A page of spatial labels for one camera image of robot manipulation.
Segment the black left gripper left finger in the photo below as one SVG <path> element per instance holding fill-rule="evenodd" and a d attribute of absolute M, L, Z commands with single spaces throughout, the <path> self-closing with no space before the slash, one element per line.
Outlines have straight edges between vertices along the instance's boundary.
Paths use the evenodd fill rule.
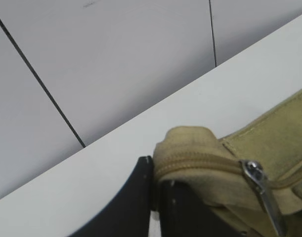
<path fill-rule="evenodd" d="M 139 157 L 112 200 L 72 237 L 147 237 L 151 212 L 153 161 Z"/>

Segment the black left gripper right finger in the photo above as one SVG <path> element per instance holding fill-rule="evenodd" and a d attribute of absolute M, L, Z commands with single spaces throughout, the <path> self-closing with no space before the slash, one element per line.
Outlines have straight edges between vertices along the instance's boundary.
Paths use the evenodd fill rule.
<path fill-rule="evenodd" d="M 215 215 L 185 183 L 160 185 L 159 216 L 163 237 L 245 237 Z"/>

